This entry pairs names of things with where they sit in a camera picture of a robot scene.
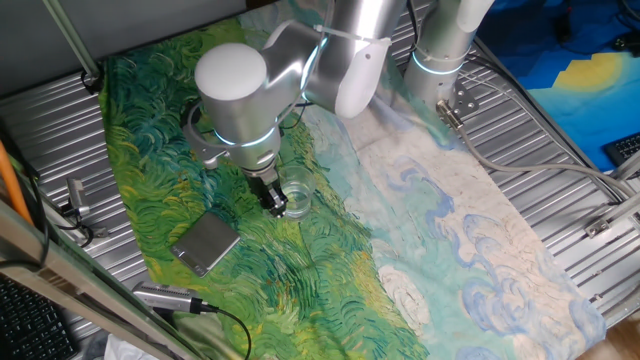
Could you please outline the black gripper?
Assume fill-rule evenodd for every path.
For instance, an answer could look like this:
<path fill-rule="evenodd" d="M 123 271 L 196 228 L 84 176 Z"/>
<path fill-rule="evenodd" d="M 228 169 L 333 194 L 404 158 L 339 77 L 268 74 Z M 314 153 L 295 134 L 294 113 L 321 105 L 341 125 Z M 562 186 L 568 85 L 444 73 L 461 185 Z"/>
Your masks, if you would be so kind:
<path fill-rule="evenodd" d="M 285 215 L 288 198 L 282 192 L 278 179 L 269 182 L 260 177 L 249 176 L 248 184 L 267 214 L 275 218 L 282 218 Z"/>

